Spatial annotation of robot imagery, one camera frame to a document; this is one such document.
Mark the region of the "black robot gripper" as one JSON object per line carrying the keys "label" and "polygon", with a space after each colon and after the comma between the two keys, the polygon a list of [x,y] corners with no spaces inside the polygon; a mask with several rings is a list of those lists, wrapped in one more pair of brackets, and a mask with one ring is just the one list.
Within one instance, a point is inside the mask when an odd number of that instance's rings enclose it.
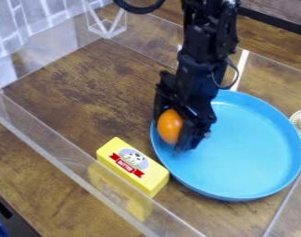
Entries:
{"label": "black robot gripper", "polygon": [[225,58],[200,61],[183,52],[177,53],[177,71],[160,73],[155,99],[155,120],[173,108],[184,118],[176,150],[193,150],[209,137],[211,126],[217,121],[212,100],[221,89],[227,72]]}

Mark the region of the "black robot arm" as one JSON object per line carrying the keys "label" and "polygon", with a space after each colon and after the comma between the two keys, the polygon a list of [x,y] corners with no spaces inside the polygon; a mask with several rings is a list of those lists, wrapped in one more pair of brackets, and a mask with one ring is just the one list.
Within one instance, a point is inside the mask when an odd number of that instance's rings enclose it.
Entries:
{"label": "black robot arm", "polygon": [[160,73],[153,120],[168,109],[184,119],[176,150],[193,150],[209,136],[217,121],[212,100],[221,90],[227,70],[235,67],[229,56],[240,42],[237,17],[241,0],[181,0],[184,44],[177,53],[177,71]]}

